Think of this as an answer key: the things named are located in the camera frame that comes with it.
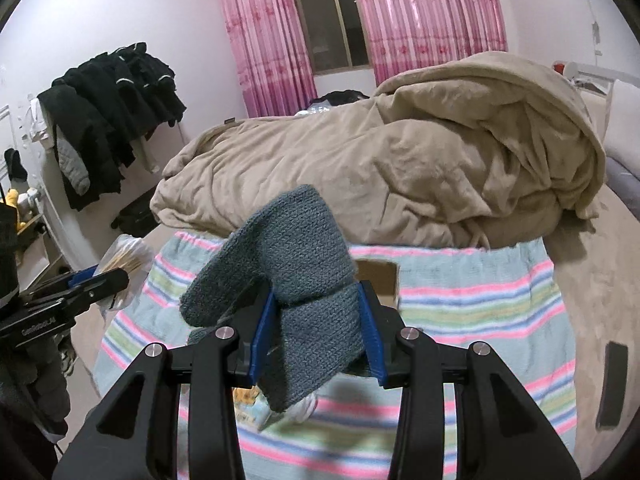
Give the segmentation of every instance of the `brown box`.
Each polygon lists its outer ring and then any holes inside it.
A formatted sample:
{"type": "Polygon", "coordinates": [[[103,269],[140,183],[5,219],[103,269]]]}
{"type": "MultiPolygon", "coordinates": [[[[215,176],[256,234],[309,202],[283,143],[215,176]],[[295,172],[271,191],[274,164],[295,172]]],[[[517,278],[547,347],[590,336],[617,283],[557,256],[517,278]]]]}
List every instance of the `brown box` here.
{"type": "Polygon", "coordinates": [[[380,304],[398,308],[398,265],[385,260],[356,260],[356,265],[356,280],[369,280],[380,304]]]}

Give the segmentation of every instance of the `sheer curtain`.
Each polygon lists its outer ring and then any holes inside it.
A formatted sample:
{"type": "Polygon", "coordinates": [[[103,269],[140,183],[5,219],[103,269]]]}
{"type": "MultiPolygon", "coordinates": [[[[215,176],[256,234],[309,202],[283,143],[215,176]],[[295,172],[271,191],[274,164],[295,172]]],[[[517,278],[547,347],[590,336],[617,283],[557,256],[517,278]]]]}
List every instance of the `sheer curtain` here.
{"type": "Polygon", "coordinates": [[[424,66],[507,50],[499,0],[357,0],[378,84],[424,66]]]}
{"type": "Polygon", "coordinates": [[[222,0],[222,9],[249,117],[306,108],[318,95],[294,0],[222,0]]]}

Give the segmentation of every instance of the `gray sock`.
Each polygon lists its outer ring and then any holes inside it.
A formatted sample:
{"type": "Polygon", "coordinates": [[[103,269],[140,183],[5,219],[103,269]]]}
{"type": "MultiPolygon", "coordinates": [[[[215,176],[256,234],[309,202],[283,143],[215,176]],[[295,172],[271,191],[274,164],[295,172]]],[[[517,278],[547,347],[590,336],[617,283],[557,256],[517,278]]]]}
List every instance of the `gray sock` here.
{"type": "Polygon", "coordinates": [[[233,233],[182,296],[182,317],[192,326],[221,326],[260,275],[271,281],[280,311],[258,385],[271,409],[282,412],[364,351],[355,268],[313,187],[280,195],[233,233]]]}

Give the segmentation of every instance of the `striped mat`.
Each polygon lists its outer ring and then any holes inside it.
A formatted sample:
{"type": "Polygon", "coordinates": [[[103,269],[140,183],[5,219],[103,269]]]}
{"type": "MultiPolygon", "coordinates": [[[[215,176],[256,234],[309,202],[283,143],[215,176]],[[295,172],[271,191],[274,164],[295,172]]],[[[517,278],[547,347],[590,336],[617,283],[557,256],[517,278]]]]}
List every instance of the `striped mat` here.
{"type": "MultiPolygon", "coordinates": [[[[156,256],[142,293],[115,317],[94,369],[105,394],[150,342],[185,344],[191,328],[178,311],[180,295],[221,246],[206,234],[177,232],[156,256]]],[[[514,248],[428,250],[351,246],[354,258],[399,266],[399,308],[407,325],[437,342],[490,343],[526,386],[569,451],[575,445],[575,340],[553,263],[541,239],[514,248]]],[[[277,421],[260,433],[239,425],[249,480],[386,479],[398,423],[400,390],[374,379],[338,374],[318,390],[308,421],[277,421]]],[[[445,385],[444,478],[455,478],[456,413],[445,385]]],[[[188,478],[188,394],[180,407],[180,478],[188,478]]]]}

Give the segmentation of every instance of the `window pane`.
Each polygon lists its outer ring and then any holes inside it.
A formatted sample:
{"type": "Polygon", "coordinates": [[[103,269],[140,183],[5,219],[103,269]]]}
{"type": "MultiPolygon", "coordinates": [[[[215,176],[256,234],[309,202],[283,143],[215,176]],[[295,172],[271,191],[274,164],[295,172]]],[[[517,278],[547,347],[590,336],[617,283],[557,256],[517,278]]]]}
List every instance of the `window pane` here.
{"type": "Polygon", "coordinates": [[[364,40],[364,32],[356,0],[338,0],[342,10],[344,28],[347,31],[347,41],[351,49],[351,63],[354,66],[369,64],[367,56],[367,44],[364,40]]]}
{"type": "Polygon", "coordinates": [[[335,0],[300,0],[316,72],[347,67],[347,51],[335,0]]]}

